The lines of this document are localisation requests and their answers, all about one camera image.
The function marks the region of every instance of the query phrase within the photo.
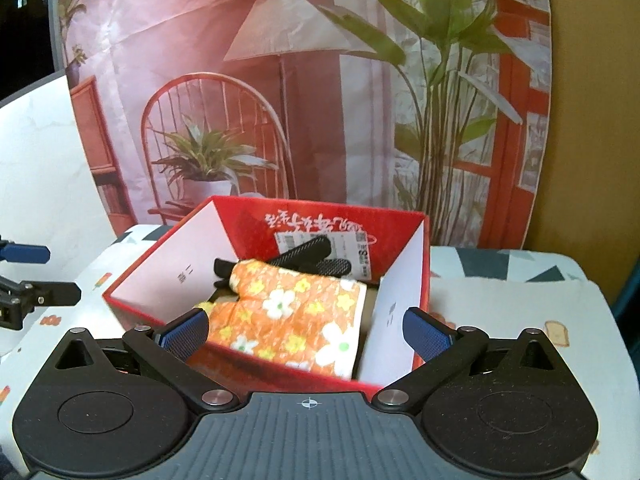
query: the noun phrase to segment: red box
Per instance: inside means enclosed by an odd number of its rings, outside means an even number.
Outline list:
[[[211,197],[129,267],[104,299],[126,330],[141,323],[160,326],[211,297],[217,280],[215,258],[268,260],[287,249],[284,242],[298,245],[317,232],[328,234],[339,250],[354,254],[350,259],[356,279],[380,282],[360,365],[363,372],[368,370],[361,377],[369,383],[295,370],[211,343],[188,363],[240,396],[249,391],[357,390],[370,398],[422,364],[401,334],[404,311],[410,306],[427,310],[429,298],[429,223],[421,213]]]

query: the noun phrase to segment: potted plant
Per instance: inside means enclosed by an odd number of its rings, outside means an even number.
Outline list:
[[[86,61],[86,55],[80,45],[76,44],[72,47],[73,56],[71,60],[69,59],[66,47],[69,27],[78,12],[86,12],[86,5],[82,3],[82,0],[58,0],[58,19],[60,20],[60,34],[62,35],[62,51],[65,56],[65,72],[70,89],[80,82],[80,65]]]
[[[253,169],[277,170],[264,158],[255,156],[255,148],[236,142],[238,134],[231,130],[200,128],[183,115],[186,136],[178,132],[159,132],[171,153],[152,164],[162,166],[160,173],[169,175],[171,185],[178,179],[184,183],[185,196],[200,203],[212,195],[240,193],[239,179],[254,178]]]

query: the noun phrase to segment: silver screw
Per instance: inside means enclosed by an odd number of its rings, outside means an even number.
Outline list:
[[[387,406],[401,406],[409,400],[409,395],[402,390],[384,390],[378,394],[378,400]]]
[[[224,406],[234,400],[234,394],[227,390],[209,390],[202,394],[202,401],[209,406]]]

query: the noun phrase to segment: white flower pot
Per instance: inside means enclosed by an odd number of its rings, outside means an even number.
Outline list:
[[[184,196],[194,204],[200,204],[213,195],[228,196],[231,189],[232,184],[228,180],[184,180]]]

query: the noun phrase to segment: wooden chair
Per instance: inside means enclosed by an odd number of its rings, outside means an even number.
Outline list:
[[[239,79],[210,72],[180,76],[151,96],[142,113],[142,147],[156,207],[163,224],[180,221],[195,205],[184,195],[181,179],[170,183],[169,172],[160,173],[153,161],[171,150],[158,132],[186,135],[183,116],[201,130],[233,130],[237,142],[256,148],[255,156],[277,165],[277,170],[254,168],[252,178],[240,179],[239,192],[268,198],[295,198],[289,145],[280,120],[256,89]]]

